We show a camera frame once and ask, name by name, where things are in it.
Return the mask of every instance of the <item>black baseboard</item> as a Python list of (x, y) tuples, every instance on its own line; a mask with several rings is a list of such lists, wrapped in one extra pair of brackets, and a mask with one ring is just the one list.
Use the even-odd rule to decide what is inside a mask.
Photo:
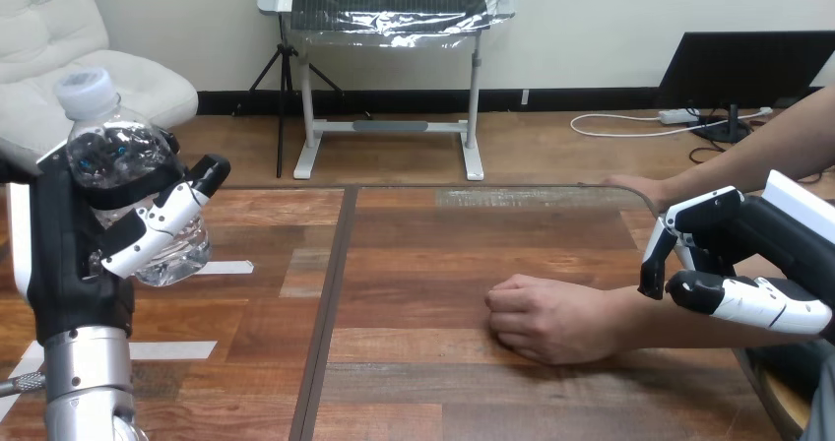
[[(819, 88), (809, 89), (813, 93)], [(652, 109), (657, 107), (658, 89), (540, 89), (530, 90), (528, 104), (522, 104), (521, 90), (482, 90), (479, 111), (606, 111)], [(197, 114), (275, 115), (279, 113), (279, 92), (198, 92)], [(369, 113), (463, 113), (470, 93), (466, 90), (354, 91), (338, 96), (332, 91), (313, 92), (317, 115)], [(781, 101), (786, 107), (793, 101)], [(287, 101), (287, 115), (301, 115), (301, 93)]]

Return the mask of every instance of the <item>forearm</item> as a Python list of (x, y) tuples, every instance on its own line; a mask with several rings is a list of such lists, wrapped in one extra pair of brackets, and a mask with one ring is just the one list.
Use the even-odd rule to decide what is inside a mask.
[(835, 163), (835, 87), (810, 95), (726, 153), (664, 180), (669, 202), (734, 185), (760, 190), (772, 170), (803, 178)]
[(808, 341), (713, 318), (677, 306), (667, 296), (653, 300), (636, 287), (610, 290), (610, 314), (621, 322), (620, 350), (644, 347), (761, 347)]

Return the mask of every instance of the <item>wooden table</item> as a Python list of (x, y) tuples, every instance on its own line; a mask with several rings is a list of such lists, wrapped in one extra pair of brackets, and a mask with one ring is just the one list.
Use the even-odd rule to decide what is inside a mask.
[[(206, 361), (135, 364), (152, 440), (778, 439), (728, 350), (553, 368), (488, 336), (484, 293), (514, 273), (637, 283), (654, 219), (631, 192), (230, 190), (206, 218), (215, 258), (256, 270), (140, 289), (132, 341), (218, 341)], [(8, 373), (32, 316), (8, 262), (0, 277)], [(43, 404), (21, 397), (0, 439), (42, 439)]]

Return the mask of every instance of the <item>white armchair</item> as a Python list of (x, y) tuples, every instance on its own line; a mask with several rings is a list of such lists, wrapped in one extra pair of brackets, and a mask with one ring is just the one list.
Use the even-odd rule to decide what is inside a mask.
[(197, 93), (187, 80), (107, 48), (94, 0), (0, 0), (0, 158), (36, 172), (35, 161), (67, 138), (72, 122), (52, 86), (81, 67), (107, 69), (122, 104), (157, 126), (194, 116)]

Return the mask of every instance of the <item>robotic hand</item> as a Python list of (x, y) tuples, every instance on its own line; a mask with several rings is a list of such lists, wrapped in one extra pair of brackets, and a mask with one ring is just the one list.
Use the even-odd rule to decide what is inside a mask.
[[(176, 141), (165, 138), (176, 153)], [(46, 375), (0, 383), (0, 396), (45, 385), (50, 441), (147, 440), (135, 425), (127, 341), (134, 292), (127, 279), (200, 212), (230, 166), (223, 157), (207, 155), (190, 171), (157, 174), (153, 187), (139, 184), (141, 198), (159, 192), (154, 205), (105, 230), (74, 184), (65, 147), (38, 162), (42, 175), (8, 189), (15, 282), (34, 311)], [(159, 180), (163, 176), (166, 183)], [(21, 181), (11, 175), (6, 180)]]
[[(675, 250), (687, 270), (664, 287)], [(736, 277), (734, 264), (760, 254), (788, 278)], [(689, 310), (780, 333), (835, 341), (835, 208), (772, 171), (762, 197), (727, 187), (670, 207), (658, 218), (639, 291), (664, 290)]]

